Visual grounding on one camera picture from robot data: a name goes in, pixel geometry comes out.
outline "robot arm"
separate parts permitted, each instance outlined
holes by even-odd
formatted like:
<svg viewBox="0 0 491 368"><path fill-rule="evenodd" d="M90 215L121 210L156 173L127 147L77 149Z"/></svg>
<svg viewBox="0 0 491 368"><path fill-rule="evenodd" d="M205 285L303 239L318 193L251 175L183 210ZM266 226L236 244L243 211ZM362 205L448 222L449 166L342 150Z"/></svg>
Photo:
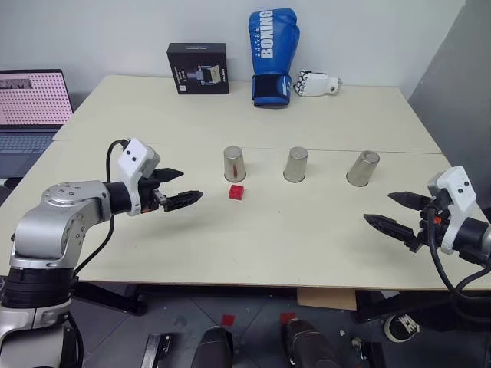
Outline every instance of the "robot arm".
<svg viewBox="0 0 491 368"><path fill-rule="evenodd" d="M183 172L155 169L159 161L153 149L132 139L118 160L120 182L57 184L21 219L0 304L0 368L64 365L64 344L74 336L61 325L68 318L74 269L89 228L118 213L134 216L160 206L172 211L201 198L199 191L163 195L160 184ZM26 346L36 353L19 355Z"/></svg>
<svg viewBox="0 0 491 368"><path fill-rule="evenodd" d="M435 242L442 251L459 256L468 262L486 267L491 255L491 226L487 222L470 218L476 193L462 166L442 172L428 183L431 198L411 192L395 192L389 197L397 203L420 211L420 232L417 236L407 226L397 224L382 215L364 215L367 222L379 232L402 241L411 251L428 244L428 212L434 209L436 217Z"/></svg>

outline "black cable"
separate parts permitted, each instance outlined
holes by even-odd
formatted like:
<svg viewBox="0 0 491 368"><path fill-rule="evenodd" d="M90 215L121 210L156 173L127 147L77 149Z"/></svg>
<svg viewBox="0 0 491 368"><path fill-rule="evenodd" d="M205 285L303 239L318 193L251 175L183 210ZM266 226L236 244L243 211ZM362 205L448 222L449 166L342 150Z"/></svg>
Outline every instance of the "black cable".
<svg viewBox="0 0 491 368"><path fill-rule="evenodd" d="M118 144L122 145L123 148L126 148L128 141L115 140L107 148L107 153L106 153L106 181L107 182L110 182L110 157L114 147L117 146ZM106 238L102 241L101 245L99 245L95 251L93 251L87 258L85 258L84 261L77 266L77 268L75 268L74 276L76 276L81 271L81 269L87 265L87 263L92 261L92 259L96 255L98 255L100 251L104 249L106 244L110 241L111 236L113 236L113 232L114 232L114 215L111 215L109 219L109 231L107 232Z"/></svg>
<svg viewBox="0 0 491 368"><path fill-rule="evenodd" d="M82 340L82 335L71 312L68 312L68 322L75 330L75 337L77 339L77 368L82 368L82 363L84 362L84 341Z"/></svg>
<svg viewBox="0 0 491 368"><path fill-rule="evenodd" d="M491 322L491 319L486 318L486 317L474 317L470 316L469 314L463 313L457 303L456 303L456 298L459 298L463 301L467 301L470 303L489 303L491 301L491 297L470 297L468 295L465 295L462 293L462 290L472 281L475 281L477 278L480 278L484 276L485 274L488 274L491 271L491 260L489 260L486 264L486 267L483 270L480 270L474 274L471 274L470 276L467 276L464 278L458 285L457 287L454 287L452 283L450 282L449 278L447 277L447 274L445 273L445 270L443 269L442 263L440 261L440 258L438 257L438 250L437 250L437 241L436 241L436 226L435 226L435 216L436 216L437 210L434 207L429 207L428 208L428 245L430 246L430 253L431 257L433 259L433 263L435 264L435 267L437 268L438 275L442 279L443 283L447 287L447 289L450 291L452 294L452 306L454 310L457 312L459 316L466 320L470 320L474 323L485 323L489 324Z"/></svg>
<svg viewBox="0 0 491 368"><path fill-rule="evenodd" d="M95 251L93 251L87 258L85 258L84 261L77 266L77 268L75 268L74 276L76 276L81 271L81 269L87 265L87 263L92 261L92 259L104 249L106 244L110 241L110 237L113 236L113 231L114 215L111 215L109 220L109 231L107 232L106 238L102 241L101 245L99 245Z"/></svg>

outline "wrist strap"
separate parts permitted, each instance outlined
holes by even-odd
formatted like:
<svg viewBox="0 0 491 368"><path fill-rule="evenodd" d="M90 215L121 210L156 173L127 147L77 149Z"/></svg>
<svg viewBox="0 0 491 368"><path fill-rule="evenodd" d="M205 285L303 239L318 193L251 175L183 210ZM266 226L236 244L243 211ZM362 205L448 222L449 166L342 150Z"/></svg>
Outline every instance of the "wrist strap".
<svg viewBox="0 0 491 368"><path fill-rule="evenodd" d="M252 99L271 97L272 100L290 101L292 79L287 74L256 74L252 78Z"/></svg>

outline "product box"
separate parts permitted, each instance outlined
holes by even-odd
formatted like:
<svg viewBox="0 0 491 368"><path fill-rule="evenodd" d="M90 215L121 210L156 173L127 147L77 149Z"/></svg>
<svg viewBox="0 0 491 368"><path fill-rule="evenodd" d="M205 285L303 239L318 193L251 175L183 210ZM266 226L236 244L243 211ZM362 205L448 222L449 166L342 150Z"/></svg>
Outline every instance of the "product box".
<svg viewBox="0 0 491 368"><path fill-rule="evenodd" d="M169 44L178 94L228 94L225 44Z"/></svg>

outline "tabletop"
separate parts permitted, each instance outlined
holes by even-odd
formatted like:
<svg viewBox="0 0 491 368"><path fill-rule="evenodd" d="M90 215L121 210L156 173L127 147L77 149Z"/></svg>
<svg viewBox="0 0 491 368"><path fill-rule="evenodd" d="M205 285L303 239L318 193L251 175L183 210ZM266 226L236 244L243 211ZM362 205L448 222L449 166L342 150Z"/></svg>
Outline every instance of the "tabletop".
<svg viewBox="0 0 491 368"><path fill-rule="evenodd" d="M254 107L249 82L228 95L179 95L172 78L105 77L55 140L110 143L138 136L177 147L292 148L440 153L396 87L343 86L288 107Z"/></svg>
<svg viewBox="0 0 491 368"><path fill-rule="evenodd" d="M364 213L379 213L417 228L419 214L387 194L427 194L427 180L449 167L441 154L379 152L370 183L358 188L345 178L358 152L311 150L306 177L294 184L282 175L288 150L244 148L245 195L237 201L228 198L221 146L202 147L199 154L188 146L152 147L162 157L159 167L185 172L161 186L162 192L199 189L204 196L175 212L117 215L113 238L80 273L82 280L444 289L427 247L413 254L363 219ZM8 272L10 234L42 191L58 182L104 180L106 149L97 142L51 144L0 207L0 274ZM474 215L483 219L479 209ZM81 260L101 243L107 228L106 223L89 230ZM457 254L441 259L453 282L478 269ZM490 285L486 277L471 287Z"/></svg>

